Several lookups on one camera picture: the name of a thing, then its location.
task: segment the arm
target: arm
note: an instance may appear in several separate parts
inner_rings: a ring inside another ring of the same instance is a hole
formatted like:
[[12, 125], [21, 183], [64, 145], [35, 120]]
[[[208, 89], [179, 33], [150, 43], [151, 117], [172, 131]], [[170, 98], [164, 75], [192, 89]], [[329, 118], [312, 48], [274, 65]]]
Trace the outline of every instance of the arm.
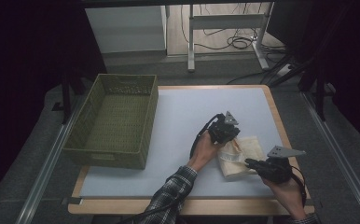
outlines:
[[154, 194], [146, 211], [160, 208], [175, 201], [175, 205], [152, 214], [143, 223], [174, 224], [183, 207], [184, 199], [191, 192], [197, 172], [217, 154], [222, 145], [212, 143], [210, 135], [204, 133], [199, 140], [192, 158], [171, 175], [166, 183]]
[[279, 203], [288, 211], [291, 218], [289, 224], [315, 224], [319, 223], [315, 214], [307, 216], [302, 205], [299, 186], [294, 179], [283, 184], [275, 184], [262, 178], [265, 185], [270, 187]]

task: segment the basket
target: basket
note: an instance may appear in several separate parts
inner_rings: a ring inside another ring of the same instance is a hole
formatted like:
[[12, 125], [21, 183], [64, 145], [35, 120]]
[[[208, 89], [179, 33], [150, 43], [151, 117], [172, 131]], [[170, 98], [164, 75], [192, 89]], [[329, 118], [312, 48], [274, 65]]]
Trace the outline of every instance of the basket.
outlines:
[[80, 165], [145, 169], [157, 76], [100, 74], [64, 143]]

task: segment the plaid shirt sleeve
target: plaid shirt sleeve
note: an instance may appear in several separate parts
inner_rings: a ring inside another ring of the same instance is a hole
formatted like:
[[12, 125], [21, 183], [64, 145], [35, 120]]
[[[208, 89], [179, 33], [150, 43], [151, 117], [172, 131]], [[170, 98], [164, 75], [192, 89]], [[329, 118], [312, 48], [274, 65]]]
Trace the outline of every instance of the plaid shirt sleeve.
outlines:
[[141, 223], [174, 224], [177, 215], [183, 208], [184, 199], [191, 192], [196, 178], [197, 172], [195, 170], [188, 166], [180, 167], [175, 174], [166, 179], [166, 183], [154, 194], [146, 211], [165, 206], [177, 197], [179, 203], [146, 217]]
[[305, 219], [302, 220], [289, 219], [287, 223], [288, 224], [318, 224], [320, 223], [320, 221], [316, 214], [310, 214]]

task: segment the hand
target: hand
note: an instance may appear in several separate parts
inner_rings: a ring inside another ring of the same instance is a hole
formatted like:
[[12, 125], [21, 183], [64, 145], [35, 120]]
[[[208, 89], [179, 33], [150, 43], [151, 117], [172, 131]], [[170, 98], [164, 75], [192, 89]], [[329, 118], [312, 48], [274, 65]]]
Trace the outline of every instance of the hand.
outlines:
[[204, 132], [201, 135], [201, 138], [195, 147], [194, 154], [187, 165], [198, 172], [217, 155], [218, 149], [220, 149], [222, 146], [222, 144], [215, 145], [212, 143], [210, 134], [208, 132]]
[[306, 217], [302, 205], [302, 197], [299, 191], [299, 185], [294, 179], [283, 184], [275, 184], [267, 179], [262, 178], [262, 182], [270, 187], [279, 203], [288, 211], [294, 220], [301, 220]]

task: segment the cream colored package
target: cream colored package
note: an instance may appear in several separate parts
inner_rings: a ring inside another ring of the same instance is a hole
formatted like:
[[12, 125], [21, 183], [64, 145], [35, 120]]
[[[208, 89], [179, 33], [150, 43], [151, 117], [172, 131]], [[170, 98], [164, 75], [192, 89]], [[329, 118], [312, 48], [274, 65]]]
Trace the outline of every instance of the cream colored package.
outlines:
[[226, 143], [218, 152], [218, 160], [225, 178], [240, 175], [256, 175], [256, 171], [245, 166], [244, 160], [250, 158], [265, 160], [261, 145], [256, 136], [235, 138]]

